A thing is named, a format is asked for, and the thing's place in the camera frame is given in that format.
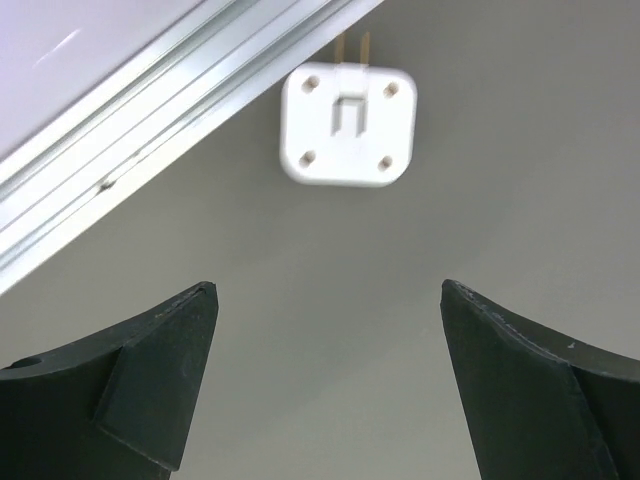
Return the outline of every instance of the white plastic component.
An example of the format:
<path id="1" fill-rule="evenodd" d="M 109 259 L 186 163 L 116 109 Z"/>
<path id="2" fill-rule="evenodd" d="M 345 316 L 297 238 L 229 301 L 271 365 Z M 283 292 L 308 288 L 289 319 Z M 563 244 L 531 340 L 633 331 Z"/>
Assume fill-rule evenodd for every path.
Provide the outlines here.
<path id="1" fill-rule="evenodd" d="M 282 91 L 282 166 L 301 183 L 388 185 L 411 161 L 416 101 L 399 70 L 301 65 Z"/>

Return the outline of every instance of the aluminum rail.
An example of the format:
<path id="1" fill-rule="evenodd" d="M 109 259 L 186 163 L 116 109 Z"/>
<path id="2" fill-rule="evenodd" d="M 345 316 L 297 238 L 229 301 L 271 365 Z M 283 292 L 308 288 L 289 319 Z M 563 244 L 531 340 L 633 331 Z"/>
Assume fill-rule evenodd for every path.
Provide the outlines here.
<path id="1" fill-rule="evenodd" d="M 194 8 L 0 162 L 0 294 L 381 2 Z"/>

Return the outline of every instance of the gold pin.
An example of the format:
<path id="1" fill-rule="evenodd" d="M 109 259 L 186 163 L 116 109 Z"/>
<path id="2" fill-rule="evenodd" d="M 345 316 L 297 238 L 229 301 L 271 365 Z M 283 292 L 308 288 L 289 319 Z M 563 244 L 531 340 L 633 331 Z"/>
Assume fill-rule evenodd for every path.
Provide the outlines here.
<path id="1" fill-rule="evenodd" d="M 336 63 L 344 63 L 345 37 L 346 37 L 346 34 L 344 32 L 342 32 L 340 35 L 336 37 L 336 46 L 334 51 Z"/>
<path id="2" fill-rule="evenodd" d="M 360 40 L 360 63 L 369 65 L 369 49 L 371 46 L 371 34 L 365 33 Z"/>

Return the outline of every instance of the light purple surface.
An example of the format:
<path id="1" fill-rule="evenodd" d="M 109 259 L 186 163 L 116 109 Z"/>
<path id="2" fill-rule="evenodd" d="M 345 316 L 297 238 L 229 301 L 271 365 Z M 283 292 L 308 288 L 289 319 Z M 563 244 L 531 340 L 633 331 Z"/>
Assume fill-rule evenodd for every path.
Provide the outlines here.
<path id="1" fill-rule="evenodd" d="M 0 158 L 201 0 L 2 0 Z"/>

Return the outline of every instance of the gray background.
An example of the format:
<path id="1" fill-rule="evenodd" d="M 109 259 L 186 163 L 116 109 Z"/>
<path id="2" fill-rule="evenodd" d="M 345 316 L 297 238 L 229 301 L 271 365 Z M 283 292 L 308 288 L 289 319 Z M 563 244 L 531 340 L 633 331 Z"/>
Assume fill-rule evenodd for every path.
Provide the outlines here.
<path id="1" fill-rule="evenodd" d="M 175 478 L 477 479 L 443 279 L 640 357 L 639 24 L 635 0 L 387 0 L 350 55 L 369 29 L 418 85 L 397 183 L 288 179 L 274 88 L 0 299 L 0 363 L 207 279 Z"/>

